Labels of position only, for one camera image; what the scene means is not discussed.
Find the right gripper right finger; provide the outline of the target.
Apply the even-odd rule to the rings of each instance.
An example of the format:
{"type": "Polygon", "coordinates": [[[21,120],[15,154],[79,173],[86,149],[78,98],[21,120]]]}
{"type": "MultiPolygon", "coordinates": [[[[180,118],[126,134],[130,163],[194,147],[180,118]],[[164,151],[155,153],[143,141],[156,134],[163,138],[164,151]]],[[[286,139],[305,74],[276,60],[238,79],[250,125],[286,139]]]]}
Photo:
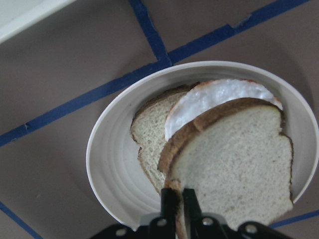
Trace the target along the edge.
{"type": "Polygon", "coordinates": [[[214,214],[203,213],[194,189],[184,189],[184,215],[191,239],[226,239],[227,235],[214,214]]]}

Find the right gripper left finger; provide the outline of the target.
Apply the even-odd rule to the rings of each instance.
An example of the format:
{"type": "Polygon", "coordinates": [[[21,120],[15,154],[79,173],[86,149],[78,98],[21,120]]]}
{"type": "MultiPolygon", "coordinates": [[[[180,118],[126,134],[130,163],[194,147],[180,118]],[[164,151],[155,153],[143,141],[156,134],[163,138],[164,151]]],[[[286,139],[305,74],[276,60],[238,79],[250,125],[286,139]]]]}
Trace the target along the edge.
{"type": "Polygon", "coordinates": [[[178,196],[171,188],[161,190],[159,216],[153,218],[148,226],[149,239],[174,239],[176,234],[175,215],[178,196]]]}

